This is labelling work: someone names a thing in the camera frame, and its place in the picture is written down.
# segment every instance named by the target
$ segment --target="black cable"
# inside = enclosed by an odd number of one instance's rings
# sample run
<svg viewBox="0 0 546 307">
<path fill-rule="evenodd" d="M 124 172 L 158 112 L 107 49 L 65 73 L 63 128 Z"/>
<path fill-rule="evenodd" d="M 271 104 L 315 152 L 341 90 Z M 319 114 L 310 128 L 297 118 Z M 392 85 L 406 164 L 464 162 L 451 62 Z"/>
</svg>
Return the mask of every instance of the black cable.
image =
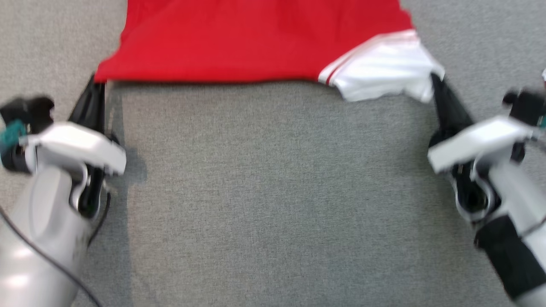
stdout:
<svg viewBox="0 0 546 307">
<path fill-rule="evenodd" d="M 14 232 L 14 234 L 19 237 L 22 241 L 24 241 L 30 248 L 32 248 L 37 254 L 42 256 L 45 260 L 47 260 L 53 267 L 61 271 L 68 279 L 71 280 L 73 284 L 78 286 L 79 289 L 85 292 L 87 297 L 89 297 L 89 300 L 93 302 L 97 307 L 102 307 L 99 300 L 91 293 L 91 291 L 84 285 L 84 283 L 74 276 L 71 272 L 69 272 L 66 268 L 64 268 L 62 265 L 60 265 L 55 259 L 51 258 L 47 253 L 45 253 L 43 250 L 41 250 L 39 247 L 37 247 L 34 243 L 32 243 L 22 232 L 17 228 L 17 226 L 13 223 L 13 221 L 9 218 L 9 216 L 5 213 L 4 208 L 0 206 L 0 216 L 2 216 L 2 219 L 8 225 L 8 227 L 11 229 L 11 231 Z"/>
<path fill-rule="evenodd" d="M 97 224 L 97 228 L 95 228 L 95 231 L 89 238 L 89 243 L 87 243 L 87 247 L 91 245 L 93 240 L 95 240 L 95 237 L 99 233 L 99 230 L 102 228 L 102 225 L 104 224 L 104 221 L 106 220 L 106 216 L 108 215 L 108 211 L 110 210 L 110 201 L 112 200 L 112 196 L 110 195 L 110 192 L 106 194 L 106 206 L 104 207 L 104 213 L 102 217 L 100 217 L 99 224 Z"/>
</svg>

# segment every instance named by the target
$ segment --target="teal component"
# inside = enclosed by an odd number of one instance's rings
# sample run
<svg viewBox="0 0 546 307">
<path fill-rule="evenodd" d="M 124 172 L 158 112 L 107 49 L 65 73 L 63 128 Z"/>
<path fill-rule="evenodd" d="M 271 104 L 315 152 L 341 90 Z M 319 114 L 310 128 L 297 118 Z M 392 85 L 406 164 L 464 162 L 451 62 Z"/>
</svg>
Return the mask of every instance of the teal component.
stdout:
<svg viewBox="0 0 546 307">
<path fill-rule="evenodd" d="M 0 154 L 4 154 L 13 146 L 19 144 L 19 138 L 27 134 L 25 124 L 20 120 L 11 122 L 0 134 Z"/>
</svg>

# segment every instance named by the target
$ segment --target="gray fabric surface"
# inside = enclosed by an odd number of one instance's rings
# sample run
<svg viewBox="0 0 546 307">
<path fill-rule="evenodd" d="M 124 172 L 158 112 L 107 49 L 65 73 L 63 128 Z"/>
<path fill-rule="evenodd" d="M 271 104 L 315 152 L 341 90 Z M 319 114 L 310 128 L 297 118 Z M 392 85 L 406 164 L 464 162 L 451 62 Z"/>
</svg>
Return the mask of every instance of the gray fabric surface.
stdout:
<svg viewBox="0 0 546 307">
<path fill-rule="evenodd" d="M 543 0 L 403 4 L 477 119 L 542 86 Z M 125 9 L 0 0 L 1 99 L 48 93 L 65 119 Z M 82 277 L 105 306 L 510 306 L 426 160 L 432 105 L 301 81 L 107 95 L 128 164 Z M 530 150 L 524 167 L 546 187 L 544 162 Z M 0 171 L 3 206 L 26 180 Z"/>
</svg>

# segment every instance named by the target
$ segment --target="gray carpet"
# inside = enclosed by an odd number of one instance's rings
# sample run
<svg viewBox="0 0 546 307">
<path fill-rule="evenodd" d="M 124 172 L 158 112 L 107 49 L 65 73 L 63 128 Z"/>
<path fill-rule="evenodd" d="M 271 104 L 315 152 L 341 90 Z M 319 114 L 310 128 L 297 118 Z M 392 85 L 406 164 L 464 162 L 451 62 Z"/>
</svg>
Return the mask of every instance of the gray carpet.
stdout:
<svg viewBox="0 0 546 307">
<path fill-rule="evenodd" d="M 510 87 L 542 86 L 543 0 L 403 4 L 477 119 L 506 113 Z M 0 0 L 1 99 L 48 93 L 65 119 L 125 9 Z M 511 305 L 426 160 L 432 105 L 298 81 L 107 96 L 128 165 L 82 277 L 105 306 Z M 544 187 L 545 161 L 524 164 Z M 3 206 L 26 180 L 0 171 Z"/>
</svg>

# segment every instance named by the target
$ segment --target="robotic arm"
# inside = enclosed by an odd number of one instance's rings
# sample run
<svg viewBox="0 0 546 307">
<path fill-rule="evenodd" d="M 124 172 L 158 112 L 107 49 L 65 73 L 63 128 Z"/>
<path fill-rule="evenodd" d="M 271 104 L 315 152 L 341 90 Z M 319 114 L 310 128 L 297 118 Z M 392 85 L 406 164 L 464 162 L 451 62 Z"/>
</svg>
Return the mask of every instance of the robotic arm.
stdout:
<svg viewBox="0 0 546 307">
<path fill-rule="evenodd" d="M 2 164 L 32 175 L 7 219 L 15 231 L 0 228 L 1 306 L 70 306 L 78 288 L 100 305 L 77 276 L 108 209 L 104 178 L 123 174 L 126 155 L 105 135 L 104 84 L 91 78 L 67 122 L 53 122 L 53 106 L 40 97 L 0 109 Z"/>
<path fill-rule="evenodd" d="M 517 306 L 546 306 L 546 197 L 519 167 L 525 143 L 537 141 L 546 123 L 546 97 L 509 93 L 509 117 L 474 123 L 438 76 L 435 87 L 439 130 L 429 162 L 452 183 L 461 216 Z"/>
<path fill-rule="evenodd" d="M 525 143 L 546 123 L 545 97 L 508 94 L 509 117 L 475 123 L 447 83 L 432 80 L 440 122 L 428 154 L 434 171 L 452 183 L 459 213 L 510 298 L 546 306 L 546 197 L 519 167 Z M 45 97 L 0 108 L 2 164 L 32 174 L 11 218 L 0 208 L 11 228 L 0 228 L 1 306 L 70 306 L 78 288 L 100 306 L 77 276 L 104 221 L 104 178 L 123 174 L 126 155 L 105 135 L 103 84 L 90 80 L 67 122 L 54 123 L 51 108 Z"/>
</svg>

